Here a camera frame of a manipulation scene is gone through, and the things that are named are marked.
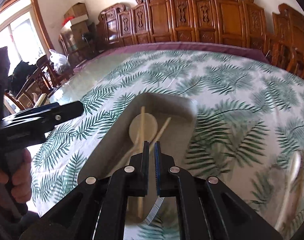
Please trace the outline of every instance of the leaf print tablecloth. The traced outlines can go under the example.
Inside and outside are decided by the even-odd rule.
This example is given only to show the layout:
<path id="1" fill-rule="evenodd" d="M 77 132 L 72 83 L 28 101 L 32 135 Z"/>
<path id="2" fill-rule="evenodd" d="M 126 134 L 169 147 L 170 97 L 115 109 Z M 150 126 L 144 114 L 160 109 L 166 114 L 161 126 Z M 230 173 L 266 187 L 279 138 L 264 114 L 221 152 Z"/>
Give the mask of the leaf print tablecloth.
<path id="1" fill-rule="evenodd" d="M 304 154 L 304 80 L 255 60 L 222 53 L 162 50 L 133 54 L 80 100 L 84 114 L 58 126 L 32 162 L 32 199 L 43 215 L 76 185 L 77 174 L 114 121 L 138 94 L 175 94 L 198 103 L 183 163 L 194 176 L 218 176 L 274 225 L 289 158 Z M 303 185 L 283 235 L 304 220 Z M 173 209 L 162 205 L 148 225 L 124 239 L 177 239 Z"/>

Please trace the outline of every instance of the silver screw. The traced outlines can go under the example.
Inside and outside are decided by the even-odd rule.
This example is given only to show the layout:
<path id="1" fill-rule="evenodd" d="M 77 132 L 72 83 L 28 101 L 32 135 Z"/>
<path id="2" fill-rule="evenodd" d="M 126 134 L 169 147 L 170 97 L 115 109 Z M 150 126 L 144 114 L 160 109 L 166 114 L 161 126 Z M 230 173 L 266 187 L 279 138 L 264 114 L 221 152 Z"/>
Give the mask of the silver screw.
<path id="1" fill-rule="evenodd" d="M 180 171 L 180 168 L 177 167 L 177 166 L 172 166 L 172 167 L 170 168 L 170 171 L 171 171 L 172 173 L 178 173 L 178 172 Z"/>
<path id="2" fill-rule="evenodd" d="M 218 179 L 217 177 L 212 176 L 212 177 L 210 177 L 210 178 L 208 179 L 208 181 L 209 181 L 211 184 L 217 184 L 217 183 L 219 182 L 219 179 Z"/>
<path id="3" fill-rule="evenodd" d="M 131 173 L 134 171 L 134 167 L 133 166 L 126 166 L 124 168 L 124 171 L 127 172 L 127 173 Z"/>
<path id="4" fill-rule="evenodd" d="M 96 182 L 96 178 L 94 178 L 94 177 L 88 177 L 88 178 L 85 180 L 85 182 L 86 182 L 87 184 L 94 184 L 94 183 Z"/>

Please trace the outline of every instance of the human hand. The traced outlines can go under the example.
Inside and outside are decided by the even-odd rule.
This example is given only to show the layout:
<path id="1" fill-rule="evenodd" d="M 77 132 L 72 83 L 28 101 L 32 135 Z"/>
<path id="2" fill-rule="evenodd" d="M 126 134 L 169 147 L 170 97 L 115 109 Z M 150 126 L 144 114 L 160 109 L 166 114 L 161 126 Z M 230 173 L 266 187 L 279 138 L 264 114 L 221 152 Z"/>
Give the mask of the human hand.
<path id="1" fill-rule="evenodd" d="M 12 196 L 18 203 L 26 203 L 31 199 L 31 154 L 28 149 L 24 149 L 24 163 L 12 176 L 13 188 Z M 6 184 L 8 176 L 0 169 L 0 183 Z"/>

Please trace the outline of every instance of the transparent plastic bag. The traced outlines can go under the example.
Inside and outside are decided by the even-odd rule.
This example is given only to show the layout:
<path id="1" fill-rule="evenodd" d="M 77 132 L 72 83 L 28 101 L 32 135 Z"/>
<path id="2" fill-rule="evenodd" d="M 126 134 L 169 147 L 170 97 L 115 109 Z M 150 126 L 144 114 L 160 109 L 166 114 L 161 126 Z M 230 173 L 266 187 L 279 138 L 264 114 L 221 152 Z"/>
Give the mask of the transparent plastic bag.
<path id="1" fill-rule="evenodd" d="M 71 68 L 66 56 L 57 53 L 53 49 L 50 49 L 49 51 L 51 53 L 50 61 L 54 63 L 54 69 L 59 75 L 62 74 L 65 70 Z"/>

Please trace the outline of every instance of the wooden window frame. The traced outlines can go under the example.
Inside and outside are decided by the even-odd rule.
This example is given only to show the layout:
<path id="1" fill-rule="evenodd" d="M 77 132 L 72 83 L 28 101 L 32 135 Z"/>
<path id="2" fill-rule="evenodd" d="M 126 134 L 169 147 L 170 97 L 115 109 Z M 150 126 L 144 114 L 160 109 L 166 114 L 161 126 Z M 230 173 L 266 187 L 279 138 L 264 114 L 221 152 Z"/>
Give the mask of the wooden window frame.
<path id="1" fill-rule="evenodd" d="M 4 11 L 6 8 L 8 8 L 9 6 L 11 6 L 12 4 L 14 4 L 15 2 L 17 2 L 17 1 L 18 0 L 7 0 L 7 1 L 5 1 L 5 3 L 3 4 L 3 6 L 0 9 L 0 13 L 2 11 Z M 31 4 L 32 4 L 32 7 L 33 7 L 35 16 L 36 16 L 37 24 L 39 25 L 39 28 L 41 30 L 41 34 L 43 36 L 43 39 L 44 39 L 45 44 L 47 46 L 47 49 L 48 50 L 49 49 L 54 49 L 53 44 L 50 40 L 50 37 L 47 33 L 46 27 L 44 25 L 44 21 L 43 21 L 42 15 L 41 15 L 41 11 L 39 10 L 39 3 L 37 2 L 37 0 L 31 0 Z"/>

